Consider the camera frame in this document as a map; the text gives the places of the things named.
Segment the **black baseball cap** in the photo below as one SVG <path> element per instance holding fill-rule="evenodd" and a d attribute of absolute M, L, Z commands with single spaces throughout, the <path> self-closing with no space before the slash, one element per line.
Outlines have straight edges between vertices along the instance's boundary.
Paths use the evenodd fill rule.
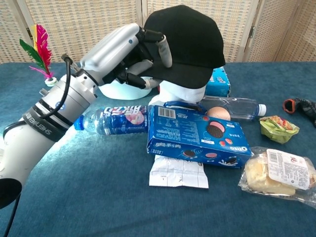
<path fill-rule="evenodd" d="M 172 67 L 166 68 L 158 48 L 146 44 L 154 58 L 154 65 L 142 73 L 190 89 L 207 84 L 213 69 L 225 65 L 223 38 L 216 22 L 185 5 L 153 12 L 144 29 L 166 35 L 172 54 Z"/>

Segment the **clear plastic bottle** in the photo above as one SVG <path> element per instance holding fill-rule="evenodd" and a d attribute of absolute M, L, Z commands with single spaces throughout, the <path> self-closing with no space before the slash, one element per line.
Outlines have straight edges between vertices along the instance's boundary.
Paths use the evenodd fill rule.
<path fill-rule="evenodd" d="M 264 116 L 267 111 L 266 105 L 246 98 L 204 96 L 199 104 L 207 110 L 223 107 L 229 112 L 231 119 L 253 120 L 256 117 Z"/>
<path fill-rule="evenodd" d="M 147 106 L 99 108 L 81 115 L 74 123 L 76 130 L 112 135 L 148 132 Z"/>

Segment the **bread in plastic bag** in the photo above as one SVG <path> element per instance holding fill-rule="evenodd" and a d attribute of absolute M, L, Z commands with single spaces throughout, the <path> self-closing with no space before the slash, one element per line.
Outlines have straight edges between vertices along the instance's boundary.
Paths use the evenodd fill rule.
<path fill-rule="evenodd" d="M 316 170 L 310 159 L 263 147 L 251 151 L 238 184 L 243 191 L 316 208 Z"/>

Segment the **green feather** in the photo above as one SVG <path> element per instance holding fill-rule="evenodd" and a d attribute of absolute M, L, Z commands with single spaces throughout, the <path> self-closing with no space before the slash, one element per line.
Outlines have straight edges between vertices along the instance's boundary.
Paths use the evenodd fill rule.
<path fill-rule="evenodd" d="M 41 59 L 39 53 L 22 39 L 20 39 L 20 45 L 28 53 L 28 55 L 35 60 L 36 64 L 45 70 L 43 60 Z"/>

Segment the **green snack package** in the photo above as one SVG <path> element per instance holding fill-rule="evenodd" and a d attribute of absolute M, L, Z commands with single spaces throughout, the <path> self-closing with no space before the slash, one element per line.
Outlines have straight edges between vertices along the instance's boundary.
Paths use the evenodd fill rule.
<path fill-rule="evenodd" d="M 288 142 L 291 137 L 297 134 L 299 127 L 290 123 L 279 116 L 270 116 L 259 119 L 261 126 L 261 134 L 266 135 L 272 141 L 284 144 Z"/>

